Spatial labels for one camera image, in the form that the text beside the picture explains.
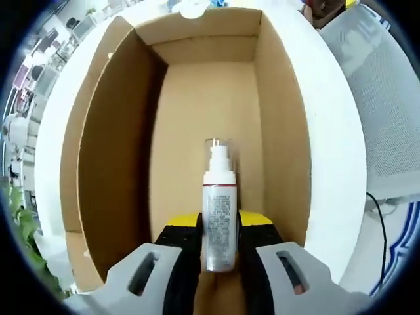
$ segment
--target bottle label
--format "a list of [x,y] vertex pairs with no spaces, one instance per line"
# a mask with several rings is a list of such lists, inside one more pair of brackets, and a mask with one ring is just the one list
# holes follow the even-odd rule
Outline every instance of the bottle label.
[[234,268],[236,254],[236,185],[203,185],[203,243],[206,269]]

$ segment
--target red stripe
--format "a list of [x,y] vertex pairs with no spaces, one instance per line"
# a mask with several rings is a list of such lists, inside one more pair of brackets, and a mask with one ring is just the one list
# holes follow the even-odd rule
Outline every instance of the red stripe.
[[236,187],[236,184],[203,184],[203,187]]

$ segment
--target spray nozzle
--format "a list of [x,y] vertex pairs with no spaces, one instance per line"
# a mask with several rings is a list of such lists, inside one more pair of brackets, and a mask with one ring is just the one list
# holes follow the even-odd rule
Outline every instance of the spray nozzle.
[[226,143],[217,139],[212,140],[209,170],[214,172],[231,171],[229,151]]

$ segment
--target white chair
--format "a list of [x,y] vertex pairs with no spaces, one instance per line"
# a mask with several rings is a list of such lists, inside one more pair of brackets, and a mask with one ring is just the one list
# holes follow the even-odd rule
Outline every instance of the white chair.
[[320,35],[356,101],[366,142],[368,191],[378,200],[418,198],[420,81],[406,54],[363,5],[349,8]]
[[91,32],[96,26],[96,21],[91,14],[86,16],[83,21],[81,21],[78,25],[76,25],[72,29],[73,36],[77,39],[80,43],[82,42],[87,34]]

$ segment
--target green plant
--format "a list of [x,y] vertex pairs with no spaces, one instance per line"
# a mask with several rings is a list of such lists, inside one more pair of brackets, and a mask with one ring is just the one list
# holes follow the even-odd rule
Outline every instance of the green plant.
[[22,196],[16,187],[7,187],[5,193],[6,196],[9,196],[9,209],[11,211],[18,243],[23,247],[22,251],[26,254],[29,264],[32,266],[39,279],[58,299],[66,298],[68,292],[64,292],[61,289],[58,278],[50,273],[47,268],[47,262],[41,256],[35,242],[33,235],[39,228],[38,222],[34,219],[35,213],[32,209],[25,209],[20,205]]
[[86,10],[86,15],[90,15],[90,14],[95,13],[95,12],[96,12],[95,8],[90,8],[90,9]]

